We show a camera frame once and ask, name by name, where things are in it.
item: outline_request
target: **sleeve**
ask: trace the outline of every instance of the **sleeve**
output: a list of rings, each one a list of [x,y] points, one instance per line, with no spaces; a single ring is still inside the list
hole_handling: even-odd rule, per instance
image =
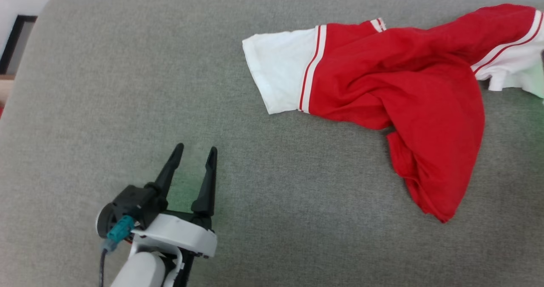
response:
[[[385,30],[381,18],[361,24],[326,24],[313,29],[256,34],[242,41],[247,66],[269,114],[308,111],[315,67],[325,45],[339,46]]]

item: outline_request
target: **red garment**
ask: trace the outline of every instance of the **red garment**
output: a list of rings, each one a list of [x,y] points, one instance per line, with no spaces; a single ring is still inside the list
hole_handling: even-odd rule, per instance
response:
[[[285,74],[274,72],[280,65],[266,57],[274,46],[262,35],[244,41],[247,63],[270,113],[288,110],[292,94],[299,103],[291,109],[375,130],[393,125],[396,132],[387,139],[394,170],[423,212],[445,223],[465,194],[482,141],[484,107],[475,73],[482,60],[505,62],[497,59],[501,45],[524,45],[519,40],[539,33],[542,13],[504,4],[429,30],[385,31],[377,21],[316,27],[302,79],[292,72],[286,83]]]

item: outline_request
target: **red fabric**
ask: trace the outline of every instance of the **red fabric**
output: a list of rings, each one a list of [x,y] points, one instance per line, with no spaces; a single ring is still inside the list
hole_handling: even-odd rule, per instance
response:
[[[315,68],[309,113],[388,135],[394,170],[417,205],[440,221],[463,198],[484,130],[484,107],[470,66],[528,33],[536,10],[482,8],[429,30],[382,33],[328,24]]]

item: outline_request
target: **black frame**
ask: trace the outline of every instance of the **black frame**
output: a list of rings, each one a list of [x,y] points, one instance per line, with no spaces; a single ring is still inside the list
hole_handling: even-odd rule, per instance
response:
[[[36,22],[36,19],[37,16],[17,15],[8,42],[6,43],[6,48],[4,49],[2,58],[0,58],[0,74],[6,74],[8,71],[9,62],[11,62],[11,57],[13,56],[13,52],[15,52],[15,46],[17,45],[17,41],[19,41],[19,36],[21,36],[23,25],[25,25],[25,22]]]

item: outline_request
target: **black cable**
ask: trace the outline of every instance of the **black cable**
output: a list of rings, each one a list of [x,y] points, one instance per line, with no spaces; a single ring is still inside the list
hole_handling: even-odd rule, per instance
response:
[[[102,250],[102,254],[100,256],[99,287],[104,287],[104,262],[107,252],[108,250],[106,249]]]

